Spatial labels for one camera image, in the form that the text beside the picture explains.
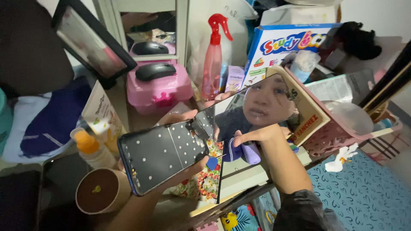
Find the reflected mouse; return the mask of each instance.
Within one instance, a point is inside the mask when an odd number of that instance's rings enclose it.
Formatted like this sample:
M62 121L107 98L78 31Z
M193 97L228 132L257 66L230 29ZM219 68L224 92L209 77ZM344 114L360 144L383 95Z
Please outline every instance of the reflected mouse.
M134 45L133 52L136 55L156 55L168 54L169 49L157 42L139 42Z
M155 62L140 66L140 68L136 70L136 79L147 82L153 79L174 75L175 72L176 70L173 65L164 62Z

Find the white mirror frame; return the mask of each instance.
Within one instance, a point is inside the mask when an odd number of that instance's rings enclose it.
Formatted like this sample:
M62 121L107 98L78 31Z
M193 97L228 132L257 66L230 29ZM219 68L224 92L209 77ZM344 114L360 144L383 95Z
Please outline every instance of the white mirror frame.
M175 55L134 56L135 61L177 59L185 66L187 47L188 0L93 0L100 22L108 32L127 50L120 12L163 12L176 11Z

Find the teal container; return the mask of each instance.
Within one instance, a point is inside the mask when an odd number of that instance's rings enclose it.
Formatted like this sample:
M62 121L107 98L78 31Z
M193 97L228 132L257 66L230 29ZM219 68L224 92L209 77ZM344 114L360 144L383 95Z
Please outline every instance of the teal container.
M7 105L6 94L0 89L0 157L13 124L13 113Z

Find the red spray bottle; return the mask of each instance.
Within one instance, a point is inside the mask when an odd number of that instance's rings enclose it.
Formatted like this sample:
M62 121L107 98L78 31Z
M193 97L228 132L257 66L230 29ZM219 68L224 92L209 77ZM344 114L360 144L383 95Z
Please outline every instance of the red spray bottle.
M207 100L213 100L219 94L220 72L221 72L221 35L218 33L219 24L221 24L224 34L232 41L233 38L227 26L228 18L221 14L213 14L208 19L212 29L210 44L207 48L204 61L203 87L201 96Z

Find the pink crown decoration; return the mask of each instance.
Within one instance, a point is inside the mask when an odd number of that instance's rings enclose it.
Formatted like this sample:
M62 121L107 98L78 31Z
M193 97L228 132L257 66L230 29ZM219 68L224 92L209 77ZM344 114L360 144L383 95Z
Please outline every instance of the pink crown decoration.
M173 105L173 103L176 101L176 97L174 93L170 93L169 96L166 96L167 93L162 92L161 93L161 98L157 98L156 96L153 96L153 103L158 107L170 107Z

